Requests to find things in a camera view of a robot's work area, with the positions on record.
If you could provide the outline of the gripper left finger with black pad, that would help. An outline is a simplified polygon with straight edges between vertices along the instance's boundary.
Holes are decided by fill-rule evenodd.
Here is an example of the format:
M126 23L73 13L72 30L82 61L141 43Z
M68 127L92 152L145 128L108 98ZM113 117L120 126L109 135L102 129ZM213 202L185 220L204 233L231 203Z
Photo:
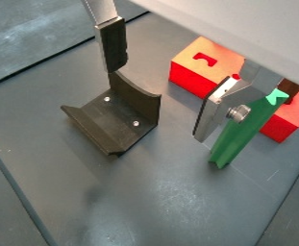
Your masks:
M81 2L93 23L105 70L112 73L125 65L128 59L124 19L117 15L113 0L81 0Z

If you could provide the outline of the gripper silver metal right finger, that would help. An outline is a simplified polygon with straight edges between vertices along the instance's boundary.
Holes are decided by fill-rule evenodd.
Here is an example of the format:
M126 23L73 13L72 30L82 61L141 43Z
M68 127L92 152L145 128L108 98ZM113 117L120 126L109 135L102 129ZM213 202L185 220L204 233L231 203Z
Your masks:
M281 75L251 60L244 60L239 76L239 80L225 77L204 98L192 130L199 142L207 139L225 117L243 121L245 115L237 107L268 95L283 79Z

